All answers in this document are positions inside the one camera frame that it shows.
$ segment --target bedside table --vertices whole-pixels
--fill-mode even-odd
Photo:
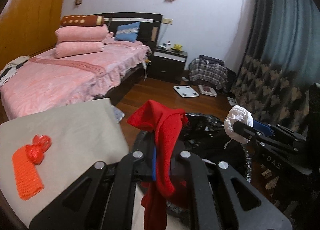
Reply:
[[[174,50],[157,48],[149,57],[151,65],[148,68],[148,75],[168,82],[180,82],[187,57],[187,52],[177,53]]]

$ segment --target black and white cloth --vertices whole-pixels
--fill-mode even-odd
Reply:
[[[226,89],[228,83],[228,69],[226,67],[198,58],[189,64],[189,70],[190,81],[201,79],[214,84],[218,90]]]
[[[13,77],[17,73],[17,69],[22,67],[29,58],[29,56],[20,56],[5,65],[5,67],[0,71],[0,87],[2,87],[9,78]]]

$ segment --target robotic arm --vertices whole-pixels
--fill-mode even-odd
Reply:
[[[97,161],[30,223],[30,230],[131,229],[136,183],[152,181],[154,136],[115,164]],[[204,163],[175,145],[170,177],[185,180],[190,229],[291,230],[276,207],[228,163]]]
[[[263,125],[265,132],[240,121],[233,130],[250,140],[258,162],[296,190],[320,190],[320,84],[309,88],[307,138],[281,125]]]

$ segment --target white scale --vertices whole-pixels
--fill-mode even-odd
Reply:
[[[190,86],[174,86],[173,88],[183,98],[194,98],[199,96],[199,94]]]

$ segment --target metal bolt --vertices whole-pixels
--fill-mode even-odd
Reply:
[[[182,151],[182,152],[180,152],[180,156],[182,158],[189,158],[191,156],[191,153],[188,151]]]
[[[103,161],[97,161],[95,164],[94,164],[94,167],[96,169],[103,169],[104,167],[104,162]]]
[[[141,158],[143,156],[143,153],[141,151],[135,151],[133,152],[132,156],[135,158]]]
[[[225,161],[221,161],[218,163],[218,166],[221,168],[221,169],[226,169],[229,167],[229,164]]]

